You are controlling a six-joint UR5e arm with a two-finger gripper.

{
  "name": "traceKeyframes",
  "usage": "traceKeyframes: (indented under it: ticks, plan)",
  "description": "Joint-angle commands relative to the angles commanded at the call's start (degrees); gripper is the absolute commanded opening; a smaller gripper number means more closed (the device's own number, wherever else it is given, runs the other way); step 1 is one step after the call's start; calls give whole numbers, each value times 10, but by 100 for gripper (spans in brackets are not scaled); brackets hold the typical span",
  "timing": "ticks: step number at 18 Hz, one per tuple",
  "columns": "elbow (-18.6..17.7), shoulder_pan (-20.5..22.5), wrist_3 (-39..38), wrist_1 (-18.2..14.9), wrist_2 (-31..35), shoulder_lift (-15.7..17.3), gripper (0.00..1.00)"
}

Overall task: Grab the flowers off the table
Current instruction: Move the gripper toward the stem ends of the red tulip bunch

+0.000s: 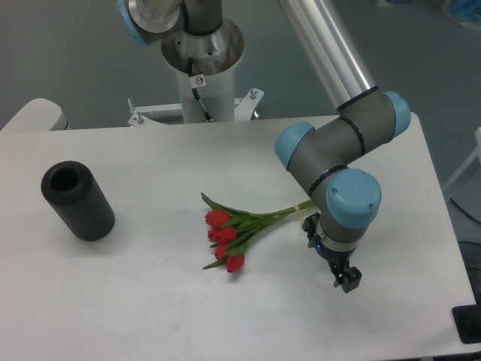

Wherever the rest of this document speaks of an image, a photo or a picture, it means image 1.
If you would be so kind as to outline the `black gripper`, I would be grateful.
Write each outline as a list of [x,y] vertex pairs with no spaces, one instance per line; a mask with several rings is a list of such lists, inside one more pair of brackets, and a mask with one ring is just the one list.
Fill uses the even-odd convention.
[[351,267],[349,259],[355,250],[355,242],[341,243],[327,236],[320,225],[320,213],[307,217],[302,229],[307,233],[309,248],[313,248],[325,259],[334,275],[334,287],[343,287],[345,293],[356,289],[362,279],[362,273],[357,267]]

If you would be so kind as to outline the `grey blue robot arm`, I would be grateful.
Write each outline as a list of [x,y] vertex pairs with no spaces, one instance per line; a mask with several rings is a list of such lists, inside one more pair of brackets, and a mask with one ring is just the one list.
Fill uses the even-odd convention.
[[[382,190],[371,174],[351,163],[390,142],[410,125],[408,104],[381,92],[330,1],[283,1],[292,24],[338,116],[315,128],[296,123],[276,140],[275,153],[318,208],[303,223],[308,244],[325,259],[335,285],[354,290],[362,278],[349,259],[379,210]],[[119,1],[135,43],[161,44],[177,74],[185,123],[229,122],[234,67],[244,53],[240,29],[219,1]]]

